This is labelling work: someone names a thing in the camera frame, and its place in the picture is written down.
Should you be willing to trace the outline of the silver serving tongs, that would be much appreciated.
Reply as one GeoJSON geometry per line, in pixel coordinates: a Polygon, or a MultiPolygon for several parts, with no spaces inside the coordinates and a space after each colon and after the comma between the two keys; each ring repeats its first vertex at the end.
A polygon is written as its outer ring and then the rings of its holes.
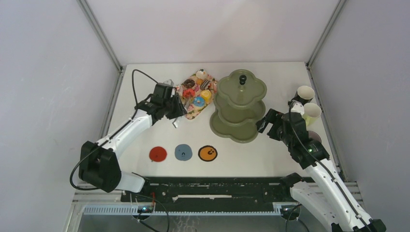
{"type": "Polygon", "coordinates": [[[167,107],[168,112],[165,114],[165,117],[169,120],[173,120],[172,125],[174,128],[178,128],[182,117],[188,113],[188,105],[189,103],[183,104],[176,87],[173,87],[169,106],[167,107]]]}

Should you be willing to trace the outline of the blue frosted donut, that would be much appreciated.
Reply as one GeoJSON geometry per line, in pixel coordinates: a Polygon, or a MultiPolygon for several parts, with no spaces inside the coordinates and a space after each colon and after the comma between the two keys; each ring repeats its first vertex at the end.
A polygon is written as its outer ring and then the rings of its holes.
{"type": "Polygon", "coordinates": [[[198,96],[194,98],[192,105],[194,108],[202,109],[206,106],[206,101],[201,96],[198,96]]]}

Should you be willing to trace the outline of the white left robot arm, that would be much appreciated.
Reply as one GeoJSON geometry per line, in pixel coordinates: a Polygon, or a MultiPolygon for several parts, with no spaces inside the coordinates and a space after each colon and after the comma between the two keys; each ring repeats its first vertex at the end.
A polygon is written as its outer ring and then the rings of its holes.
{"type": "Polygon", "coordinates": [[[82,145],[80,161],[73,170],[78,171],[78,177],[94,189],[129,191],[141,202],[148,200],[151,188],[145,185],[145,179],[138,174],[122,171],[118,159],[140,134],[163,117],[175,119],[186,113],[175,87],[157,83],[153,93],[137,103],[134,113],[112,134],[82,145]]]}

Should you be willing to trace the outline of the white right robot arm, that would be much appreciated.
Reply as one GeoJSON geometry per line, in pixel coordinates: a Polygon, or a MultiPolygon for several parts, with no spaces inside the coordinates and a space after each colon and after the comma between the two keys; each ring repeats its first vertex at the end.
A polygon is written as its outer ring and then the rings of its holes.
{"type": "Polygon", "coordinates": [[[386,226],[373,219],[357,202],[338,175],[335,165],[320,141],[309,137],[300,113],[281,113],[269,109],[257,122],[260,133],[272,127],[269,138],[283,142],[292,159],[314,180],[324,198],[314,193],[297,173],[281,178],[279,194],[285,201],[296,200],[304,206],[328,232],[384,232],[386,226]]]}

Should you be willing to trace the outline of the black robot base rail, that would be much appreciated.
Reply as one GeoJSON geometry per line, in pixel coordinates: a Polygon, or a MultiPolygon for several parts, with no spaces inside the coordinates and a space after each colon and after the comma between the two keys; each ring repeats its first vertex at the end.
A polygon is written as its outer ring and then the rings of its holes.
{"type": "Polygon", "coordinates": [[[294,203],[280,177],[148,177],[141,192],[123,203],[151,203],[169,213],[270,213],[275,203],[294,203]]]}

